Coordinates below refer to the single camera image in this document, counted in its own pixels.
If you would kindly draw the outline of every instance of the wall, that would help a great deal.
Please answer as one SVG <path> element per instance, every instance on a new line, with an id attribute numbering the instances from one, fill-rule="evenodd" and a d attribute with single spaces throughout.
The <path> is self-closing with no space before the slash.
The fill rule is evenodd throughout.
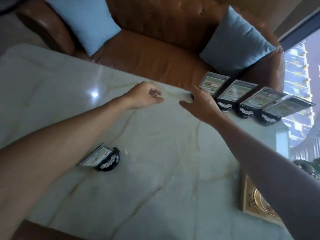
<path id="1" fill-rule="evenodd" d="M 275 30 L 303 0 L 216 0 L 248 10 Z"/>
<path id="2" fill-rule="evenodd" d="M 318 11 L 320 11 L 320 0 L 303 0 L 278 26 L 275 30 L 275 34 L 280 40 L 283 39 L 292 30 Z"/>

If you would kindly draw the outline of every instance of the throw pillow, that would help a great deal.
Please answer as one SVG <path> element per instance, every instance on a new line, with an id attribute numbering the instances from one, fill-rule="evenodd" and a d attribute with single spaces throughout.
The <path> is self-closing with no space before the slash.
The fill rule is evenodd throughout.
<path id="1" fill-rule="evenodd" d="M 89 56 L 121 31 L 106 0 L 46 0 L 70 26 Z"/>
<path id="2" fill-rule="evenodd" d="M 275 49 L 229 6 L 200 57 L 220 74 L 236 77 Z"/>

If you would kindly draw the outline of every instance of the sofa seat cushion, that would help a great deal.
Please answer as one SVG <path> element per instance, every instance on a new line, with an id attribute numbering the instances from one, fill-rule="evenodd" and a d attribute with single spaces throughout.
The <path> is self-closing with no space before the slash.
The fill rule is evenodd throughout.
<path id="1" fill-rule="evenodd" d="M 198 86 L 207 71 L 215 72 L 195 53 L 127 30 L 91 57 L 80 50 L 74 56 L 186 90 Z"/>

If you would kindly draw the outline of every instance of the marble table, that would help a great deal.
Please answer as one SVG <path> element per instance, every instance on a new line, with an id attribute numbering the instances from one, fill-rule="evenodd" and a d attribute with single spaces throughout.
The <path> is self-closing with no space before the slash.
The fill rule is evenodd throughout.
<path id="1" fill-rule="evenodd" d="M 0 79 L 1 147 L 147 80 L 26 44 L 2 56 Z M 190 99 L 188 92 L 157 85 L 163 104 L 125 112 L 92 147 L 118 147 L 118 167 L 75 167 L 27 218 L 92 240 L 292 239 L 285 228 L 239 210 L 240 167 L 221 136 L 180 107 L 179 100 Z M 288 157 L 282 122 L 263 127 L 228 115 Z"/>

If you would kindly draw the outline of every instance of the sofa armrest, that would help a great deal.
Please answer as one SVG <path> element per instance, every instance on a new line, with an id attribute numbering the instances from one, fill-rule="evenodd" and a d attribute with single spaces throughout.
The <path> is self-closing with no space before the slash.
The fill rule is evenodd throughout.
<path id="1" fill-rule="evenodd" d="M 282 48 L 275 50 L 247 68 L 238 79 L 258 84 L 258 87 L 254 89 L 254 92 L 263 87 L 269 87 L 279 92 L 283 92 L 285 82 L 285 61 Z"/>
<path id="2" fill-rule="evenodd" d="M 29 0 L 16 11 L 18 18 L 53 50 L 73 55 L 76 46 L 62 19 L 45 0 Z"/>

